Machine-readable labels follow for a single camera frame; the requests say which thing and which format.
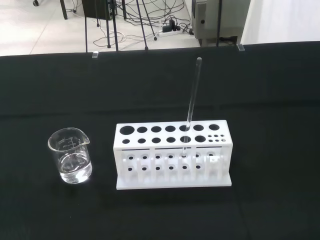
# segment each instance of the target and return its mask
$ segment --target black cable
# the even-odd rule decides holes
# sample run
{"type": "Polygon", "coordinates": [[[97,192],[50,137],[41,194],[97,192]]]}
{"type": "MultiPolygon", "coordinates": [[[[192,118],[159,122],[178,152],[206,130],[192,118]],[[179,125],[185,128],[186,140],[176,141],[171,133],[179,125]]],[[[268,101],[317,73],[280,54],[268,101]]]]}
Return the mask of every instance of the black cable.
{"type": "MultiPolygon", "coordinates": [[[[130,2],[126,3],[125,5],[128,6],[128,8],[130,8],[135,14],[139,15],[139,14],[131,7],[131,6],[137,6],[137,4],[130,4],[130,3],[134,2],[134,1],[135,1],[135,0],[131,0],[130,2]]],[[[145,3],[145,4],[153,4],[153,5],[155,5],[155,6],[158,8],[157,10],[148,12],[149,15],[152,14],[152,13],[158,12],[158,11],[164,11],[163,8],[160,8],[159,6],[157,6],[157,5],[155,4],[156,1],[157,1],[157,0],[150,0],[150,2],[145,3]]],[[[175,6],[176,1],[177,1],[177,0],[174,1],[174,4],[172,5],[172,7],[169,7],[168,4],[165,3],[165,5],[166,5],[168,8],[165,9],[166,11],[164,12],[164,15],[153,16],[153,17],[149,16],[150,22],[148,22],[148,18],[147,18],[147,17],[141,16],[142,24],[143,24],[144,26],[151,26],[151,25],[152,25],[153,27],[159,28],[160,26],[159,26],[159,22],[158,22],[157,20],[161,20],[161,19],[164,18],[164,23],[166,23],[166,21],[167,21],[169,18],[171,18],[171,19],[174,18],[177,25],[180,25],[180,26],[181,26],[181,25],[184,25],[184,27],[181,26],[182,32],[188,32],[188,30],[191,29],[191,28],[190,28],[190,25],[191,25],[191,24],[190,24],[190,20],[189,20],[189,19],[178,18],[178,17],[176,17],[176,16],[173,15],[173,13],[177,13],[177,12],[181,11],[181,10],[185,7],[185,3],[184,3],[184,2],[182,2],[181,4],[175,6]],[[186,22],[189,22],[189,23],[181,22],[180,24],[178,24],[178,20],[180,20],[180,21],[186,21],[186,22]]],[[[116,1],[116,4],[115,4],[115,5],[116,5],[116,7],[119,8],[120,10],[123,10],[120,1],[116,1]]],[[[141,22],[140,22],[139,16],[137,16],[137,15],[135,15],[135,14],[132,14],[132,13],[129,13],[129,12],[127,12],[127,11],[126,11],[126,14],[127,14],[127,19],[126,19],[125,21],[126,21],[127,23],[130,23],[130,24],[133,25],[133,26],[141,26],[141,22]]],[[[101,20],[100,20],[100,19],[99,19],[99,22],[100,22],[100,30],[103,32],[104,37],[101,37],[101,38],[99,38],[98,40],[93,41],[93,44],[96,45],[97,47],[107,47],[106,45],[100,46],[100,45],[96,44],[97,41],[99,41],[99,40],[104,39],[104,38],[107,37],[107,36],[106,36],[106,33],[102,30],[101,20]]],[[[137,37],[137,38],[143,38],[143,36],[137,36],[137,35],[133,35],[133,34],[127,35],[126,37],[130,37],[130,36],[132,36],[132,37],[137,37]]]]}

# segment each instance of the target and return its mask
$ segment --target black table surface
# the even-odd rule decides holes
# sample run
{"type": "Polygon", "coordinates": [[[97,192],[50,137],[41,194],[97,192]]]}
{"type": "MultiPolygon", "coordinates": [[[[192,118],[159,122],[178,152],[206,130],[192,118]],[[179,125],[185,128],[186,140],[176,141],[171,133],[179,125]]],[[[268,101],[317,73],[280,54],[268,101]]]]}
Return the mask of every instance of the black table surface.
{"type": "Polygon", "coordinates": [[[320,239],[320,43],[0,57],[0,240],[320,239]],[[117,123],[227,120],[231,187],[116,190],[117,123]],[[64,183],[47,142],[83,130],[64,183]]]}

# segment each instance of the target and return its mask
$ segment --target floor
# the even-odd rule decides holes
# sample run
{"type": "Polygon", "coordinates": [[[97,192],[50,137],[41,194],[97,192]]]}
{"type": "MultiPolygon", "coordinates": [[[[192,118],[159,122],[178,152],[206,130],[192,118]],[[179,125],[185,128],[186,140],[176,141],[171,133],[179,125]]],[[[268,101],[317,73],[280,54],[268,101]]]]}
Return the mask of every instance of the floor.
{"type": "MultiPolygon", "coordinates": [[[[145,0],[147,11],[150,13],[154,10],[163,9],[165,4],[163,0],[145,0]]],[[[29,55],[29,54],[50,54],[50,53],[81,53],[86,51],[85,45],[85,20],[81,0],[78,1],[76,14],[68,12],[68,19],[65,20],[61,10],[59,0],[39,0],[40,6],[33,6],[32,0],[1,0],[0,4],[0,56],[9,55],[29,55]]],[[[170,7],[179,6],[176,10],[183,7],[183,0],[166,0],[170,7]]],[[[72,0],[65,0],[67,9],[73,8],[72,0]]],[[[137,12],[137,6],[131,5],[137,12]]],[[[127,9],[129,13],[134,14],[132,9],[127,9]]],[[[141,15],[146,16],[143,6],[140,8],[141,15]]],[[[151,13],[151,17],[164,14],[159,10],[151,13]]],[[[186,7],[173,13],[180,23],[189,23],[189,14],[186,7]]],[[[102,30],[106,29],[106,21],[101,21],[102,30],[97,27],[97,22],[93,18],[87,19],[88,29],[88,52],[93,51],[115,51],[115,45],[111,48],[98,47],[93,41],[104,37],[102,30]]],[[[110,21],[110,30],[113,30],[112,21],[110,21]]],[[[145,43],[142,41],[141,26],[133,26],[124,21],[122,16],[116,17],[116,26],[118,31],[118,41],[120,36],[124,42],[119,43],[119,49],[122,51],[143,50],[145,43]]],[[[144,27],[145,35],[152,34],[149,26],[144,27]]],[[[96,42],[97,45],[104,46],[107,39],[103,38],[96,42]]],[[[188,33],[178,35],[158,37],[157,41],[153,38],[147,40],[149,49],[175,49],[175,48],[192,48],[199,47],[199,42],[194,36],[188,33]]]]}

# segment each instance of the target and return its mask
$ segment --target test tube rack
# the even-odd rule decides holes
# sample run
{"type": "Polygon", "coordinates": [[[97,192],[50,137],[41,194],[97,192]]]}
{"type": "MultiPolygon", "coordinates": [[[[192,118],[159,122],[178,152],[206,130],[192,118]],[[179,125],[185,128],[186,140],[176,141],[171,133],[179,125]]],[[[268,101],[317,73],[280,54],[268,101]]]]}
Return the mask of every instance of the test tube rack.
{"type": "Polygon", "coordinates": [[[231,186],[232,148],[225,120],[117,124],[116,189],[231,186]]]}

